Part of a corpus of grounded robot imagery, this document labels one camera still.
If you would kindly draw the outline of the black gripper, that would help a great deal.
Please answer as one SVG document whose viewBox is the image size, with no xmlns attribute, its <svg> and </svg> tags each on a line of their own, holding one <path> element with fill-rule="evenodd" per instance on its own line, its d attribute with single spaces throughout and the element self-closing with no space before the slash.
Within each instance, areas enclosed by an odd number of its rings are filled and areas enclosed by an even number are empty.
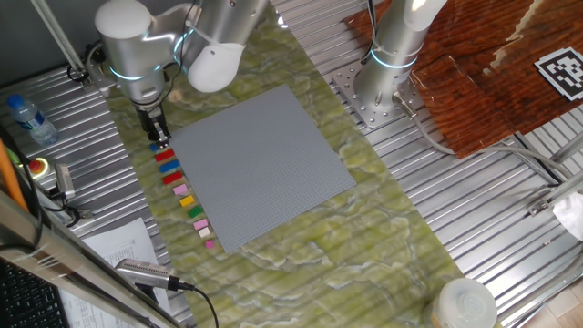
<svg viewBox="0 0 583 328">
<path fill-rule="evenodd" d="M 148 138 L 157 147 L 167 147 L 171 135 L 168 132 L 162 106 L 137 106 L 135 110 L 138 114 L 141 127 L 147 132 Z"/>
</svg>

